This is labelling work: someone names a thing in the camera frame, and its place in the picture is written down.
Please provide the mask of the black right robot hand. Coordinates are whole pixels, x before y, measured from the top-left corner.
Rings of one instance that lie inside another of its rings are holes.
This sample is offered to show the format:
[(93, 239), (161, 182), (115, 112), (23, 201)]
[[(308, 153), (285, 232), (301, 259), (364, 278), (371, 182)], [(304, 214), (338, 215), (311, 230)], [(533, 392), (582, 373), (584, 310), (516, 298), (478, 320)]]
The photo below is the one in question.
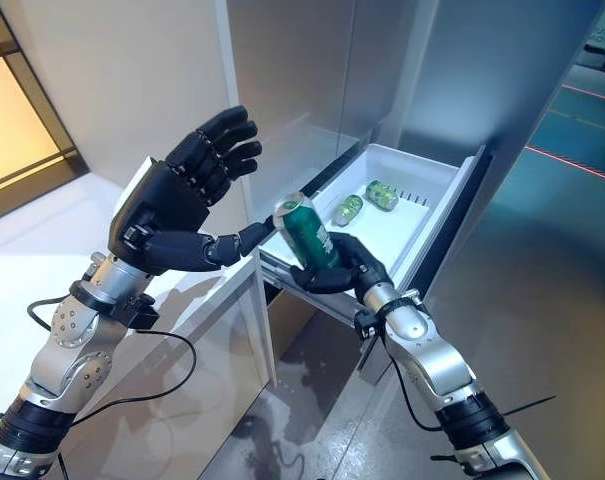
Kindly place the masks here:
[(361, 243), (349, 234), (330, 233), (341, 264), (331, 268), (290, 268), (295, 283), (314, 294), (336, 294), (353, 290), (360, 303), (364, 294), (378, 284), (392, 284), (385, 266)]

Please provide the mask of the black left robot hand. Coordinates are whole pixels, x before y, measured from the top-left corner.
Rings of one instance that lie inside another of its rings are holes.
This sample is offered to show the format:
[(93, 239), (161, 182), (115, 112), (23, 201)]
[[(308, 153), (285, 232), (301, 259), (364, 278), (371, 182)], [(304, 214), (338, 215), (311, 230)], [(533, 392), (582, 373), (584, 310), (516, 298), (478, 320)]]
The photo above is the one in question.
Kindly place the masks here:
[(272, 221), (219, 237), (200, 228), (231, 184), (256, 171), (257, 133), (247, 109), (234, 106), (189, 133), (164, 160), (152, 161), (111, 221), (109, 251), (153, 276), (216, 271), (251, 253)]

